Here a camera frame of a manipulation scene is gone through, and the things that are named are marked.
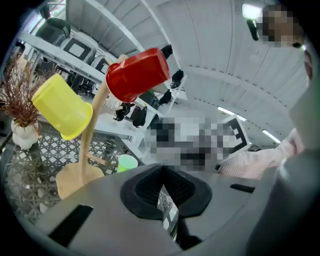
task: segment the table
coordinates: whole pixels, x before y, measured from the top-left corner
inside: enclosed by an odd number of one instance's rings
[[[81,137],[62,139],[48,123],[39,122],[39,127],[39,140],[31,149],[22,150],[11,142],[0,160],[1,185],[9,203],[17,215],[33,224],[61,200],[55,177],[66,164],[78,162],[81,143]],[[118,136],[100,131],[94,132],[89,153],[109,163],[105,166],[89,160],[104,175],[117,173],[118,158],[122,154],[136,158],[138,166],[144,165]],[[168,212],[171,207],[170,197],[161,191],[158,208]]]

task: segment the white ceiling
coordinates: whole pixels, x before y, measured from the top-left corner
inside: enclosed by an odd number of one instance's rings
[[[67,19],[74,26],[100,41],[106,50],[111,48],[116,56],[138,52],[130,36],[109,18],[100,17],[87,2],[81,9],[83,2],[67,1]],[[168,41],[172,44],[175,56],[168,59],[170,72],[176,72],[178,64],[184,70],[184,88],[191,104],[214,114],[221,106],[247,118],[244,126],[248,136],[261,147],[273,144],[263,129],[282,140],[293,128],[288,110],[306,89],[303,51],[253,41],[242,17],[244,0],[97,2],[144,49],[161,48]]]

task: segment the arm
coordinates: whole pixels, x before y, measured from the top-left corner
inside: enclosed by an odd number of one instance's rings
[[[303,149],[300,142],[296,129],[293,129],[278,147],[258,152],[242,152],[223,162],[218,171],[227,176],[260,179],[266,169],[278,166],[283,159],[300,153]]]

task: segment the fluorescent light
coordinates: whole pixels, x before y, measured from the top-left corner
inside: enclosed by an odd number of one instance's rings
[[[261,10],[259,7],[244,3],[242,5],[242,16],[248,20],[255,20],[260,15]]]
[[[227,110],[227,109],[225,109],[225,108],[222,108],[222,107],[220,107],[220,106],[218,106],[218,110],[220,110],[220,111],[222,111],[222,112],[224,112],[224,113],[227,113],[227,114],[229,114],[229,115],[231,115],[231,116],[235,115],[235,113],[233,113],[233,112],[231,112],[231,111],[229,111],[229,110]]]
[[[233,113],[233,112],[231,112],[231,111],[229,111],[229,110],[227,110],[227,109],[225,109],[225,108],[223,108],[223,107],[220,107],[220,106],[218,106],[218,110],[220,110],[220,111],[222,111],[222,112],[224,112],[224,113],[227,113],[227,114],[229,114],[229,115],[231,115],[231,116],[233,116],[233,115],[236,115],[236,113]],[[241,121],[246,121],[247,119],[245,119],[244,117],[242,117],[241,115],[236,115]]]
[[[280,140],[278,140],[275,136],[273,136],[272,134],[270,134],[268,131],[263,130],[262,131],[265,135],[267,135],[269,138],[273,139],[276,143],[280,144]]]
[[[247,119],[246,118],[244,118],[244,117],[242,117],[241,115],[236,115],[241,121],[247,121]]]

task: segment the white flower pot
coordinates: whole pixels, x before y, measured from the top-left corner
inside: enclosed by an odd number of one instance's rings
[[[14,144],[20,146],[23,150],[30,149],[38,141],[39,136],[35,129],[38,127],[38,123],[27,127],[20,127],[12,120],[11,130],[13,131],[12,140]]]

